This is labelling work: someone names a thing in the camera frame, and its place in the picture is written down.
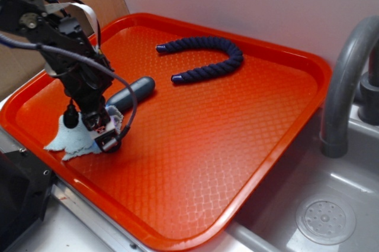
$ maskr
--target black machine part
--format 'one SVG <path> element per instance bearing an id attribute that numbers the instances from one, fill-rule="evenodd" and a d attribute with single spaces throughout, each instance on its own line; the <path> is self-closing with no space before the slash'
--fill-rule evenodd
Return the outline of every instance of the black machine part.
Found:
<path id="1" fill-rule="evenodd" d="M 0 152 L 0 251 L 42 221 L 54 173 L 28 150 Z"/>
<path id="2" fill-rule="evenodd" d="M 0 31 L 25 37 L 39 46 L 76 53 L 113 72 L 107 58 L 92 46 L 78 21 L 70 16 L 48 14 L 43 0 L 0 0 Z M 88 131 L 102 133 L 111 122 L 103 93 L 111 86 L 113 77 L 68 56 L 42 48 L 38 51 L 46 60 L 46 72 L 63 83 L 65 94 L 79 106 Z"/>

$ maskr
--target red plastic tray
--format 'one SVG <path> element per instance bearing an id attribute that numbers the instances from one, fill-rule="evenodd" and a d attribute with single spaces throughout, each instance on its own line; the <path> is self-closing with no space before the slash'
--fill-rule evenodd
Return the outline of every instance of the red plastic tray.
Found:
<path id="1" fill-rule="evenodd" d="M 231 75 L 175 86 L 171 75 L 219 62 L 219 51 L 159 55 L 162 44 L 216 35 L 244 52 Z M 156 81 L 121 149 L 69 162 L 43 150 L 69 99 L 43 73 L 3 107 L 1 125 L 113 220 L 155 250 L 186 250 L 220 232 L 322 103 L 330 78 L 319 57 L 149 14 L 106 26 L 102 50 L 129 82 Z M 122 88 L 115 82 L 106 97 Z"/>

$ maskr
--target white ribbon cable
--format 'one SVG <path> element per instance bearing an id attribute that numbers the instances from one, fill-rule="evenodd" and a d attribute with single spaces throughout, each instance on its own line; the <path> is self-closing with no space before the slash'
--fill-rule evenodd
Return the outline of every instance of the white ribbon cable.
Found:
<path id="1" fill-rule="evenodd" d="M 95 48 L 96 48 L 96 51 L 98 51 L 98 49 L 99 49 L 99 41 L 98 41 L 99 40 L 99 28 L 98 28 L 98 24 L 97 24 L 96 13 L 91 7 L 89 7 L 87 5 L 83 5 L 83 4 L 78 4 L 77 2 L 62 2 L 62 3 L 58 3 L 58 4 L 45 5 L 45 9 L 46 9 L 46 12 L 48 14 L 53 14 L 57 11 L 60 11 L 63 8 L 67 8 L 70 5 L 74 5 L 80 9 L 82 9 L 86 13 L 86 15 L 88 16 L 89 23 L 90 23 L 92 29 L 95 31 L 95 35 L 96 35 L 96 39 L 97 39 L 97 45 Z"/>

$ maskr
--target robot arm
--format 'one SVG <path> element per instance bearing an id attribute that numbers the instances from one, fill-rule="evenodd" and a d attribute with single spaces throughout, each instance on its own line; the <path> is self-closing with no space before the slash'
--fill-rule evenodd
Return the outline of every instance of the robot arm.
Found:
<path id="1" fill-rule="evenodd" d="M 91 45 L 78 21 L 48 14 L 43 0 L 0 0 L 0 31 L 25 37 L 37 45 L 71 51 L 113 71 L 101 50 Z M 63 83 L 65 94 L 80 108 L 84 125 L 95 133 L 94 140 L 99 147 L 108 151 L 109 146 L 105 145 L 114 140 L 117 133 L 110 127 L 112 122 L 105 110 L 103 93 L 113 78 L 73 58 L 42 49 L 39 52 L 46 60 L 46 72 Z"/>

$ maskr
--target gray faucet spout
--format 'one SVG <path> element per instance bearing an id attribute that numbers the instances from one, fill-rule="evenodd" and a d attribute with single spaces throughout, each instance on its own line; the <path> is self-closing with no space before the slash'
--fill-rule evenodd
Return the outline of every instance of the gray faucet spout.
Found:
<path id="1" fill-rule="evenodd" d="M 365 18 L 351 32 L 337 59 L 321 123 L 320 139 L 325 156 L 341 157 L 348 151 L 350 111 L 362 70 L 369 58 L 366 80 L 370 88 L 379 89 L 378 41 L 379 16 Z"/>

